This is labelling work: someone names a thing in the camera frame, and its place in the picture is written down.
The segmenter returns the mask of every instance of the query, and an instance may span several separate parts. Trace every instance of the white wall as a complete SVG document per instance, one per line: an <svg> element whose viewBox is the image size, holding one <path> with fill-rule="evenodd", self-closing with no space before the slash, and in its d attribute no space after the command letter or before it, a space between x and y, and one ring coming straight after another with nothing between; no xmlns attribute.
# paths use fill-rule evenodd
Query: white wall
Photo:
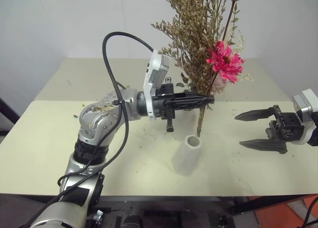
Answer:
<svg viewBox="0 0 318 228"><path fill-rule="evenodd" d="M242 0L238 7L243 56L259 58L289 96L307 87L318 93L318 0ZM101 57L111 31L159 49L169 40L150 23L173 15L164 0L0 0L0 97L21 114L64 57ZM108 53L149 57L125 38L112 39Z"/></svg>

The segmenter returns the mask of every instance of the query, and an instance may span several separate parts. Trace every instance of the pink gerbera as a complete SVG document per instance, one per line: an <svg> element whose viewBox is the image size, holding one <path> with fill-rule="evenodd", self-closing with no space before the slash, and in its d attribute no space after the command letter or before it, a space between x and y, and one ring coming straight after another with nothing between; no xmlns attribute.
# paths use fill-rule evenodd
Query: pink gerbera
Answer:
<svg viewBox="0 0 318 228"><path fill-rule="evenodd" d="M212 69L215 72L219 72L223 79L228 79L230 82L234 83L237 81L237 75L243 70L241 66L244 63L244 59L241 59L237 53L233 56L232 49L227 45L224 48L224 42L217 43L216 52L211 50L211 58L206 61L212 64Z"/></svg>

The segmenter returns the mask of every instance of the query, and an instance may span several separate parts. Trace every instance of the white table top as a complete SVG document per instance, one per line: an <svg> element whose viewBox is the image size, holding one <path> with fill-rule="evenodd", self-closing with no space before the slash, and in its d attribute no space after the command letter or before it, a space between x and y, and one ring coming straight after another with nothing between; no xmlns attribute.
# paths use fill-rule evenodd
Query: white table top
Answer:
<svg viewBox="0 0 318 228"><path fill-rule="evenodd" d="M124 86L143 90L147 59L111 59L115 78ZM167 77L175 85L181 82L182 70L170 61ZM254 81L229 83L216 101L289 101L288 96L269 77L256 59L247 59L243 73ZM183 90L175 87L175 92ZM103 59L66 58L35 100L100 100L113 91Z"/></svg>
<svg viewBox="0 0 318 228"><path fill-rule="evenodd" d="M87 101L34 101L0 144L0 193L54 195L64 174L80 128L78 119ZM288 152L259 152L239 141L266 138L269 119L234 120L251 109L279 104L293 111L291 102L216 102L206 112L199 165L190 176L176 174L171 157L185 135L196 127L195 111L181 111L174 133L165 133L166 121L148 118L130 123L122 154L104 169L102 195L142 196L255 196L318 192L318 151L309 145L288 143ZM124 127L109 150L122 142Z"/></svg>

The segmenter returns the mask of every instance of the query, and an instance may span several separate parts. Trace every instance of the white cylindrical vase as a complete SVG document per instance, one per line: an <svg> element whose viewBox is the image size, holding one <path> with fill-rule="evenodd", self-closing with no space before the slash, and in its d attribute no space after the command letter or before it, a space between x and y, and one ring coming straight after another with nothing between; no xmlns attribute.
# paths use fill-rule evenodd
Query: white cylindrical vase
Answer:
<svg viewBox="0 0 318 228"><path fill-rule="evenodd" d="M198 164L201 153L201 141L194 135L188 135L172 157L176 173L190 175Z"/></svg>

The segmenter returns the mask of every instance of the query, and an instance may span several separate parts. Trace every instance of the green stem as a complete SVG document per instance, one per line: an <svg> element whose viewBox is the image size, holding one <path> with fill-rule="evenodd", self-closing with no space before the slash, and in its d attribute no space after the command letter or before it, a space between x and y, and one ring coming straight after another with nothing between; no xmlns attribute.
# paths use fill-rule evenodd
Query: green stem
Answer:
<svg viewBox="0 0 318 228"><path fill-rule="evenodd" d="M233 9L234 9L235 2L236 2L235 0L232 0L232 7L231 7L230 15L229 15L229 18L228 18L228 21L227 21L227 25L225 26L225 30L224 30L222 41L225 40L225 36L226 36L227 30L228 30L228 26L229 26L229 23L230 23L230 19L231 19L231 16L232 16L232 12L233 12Z"/></svg>

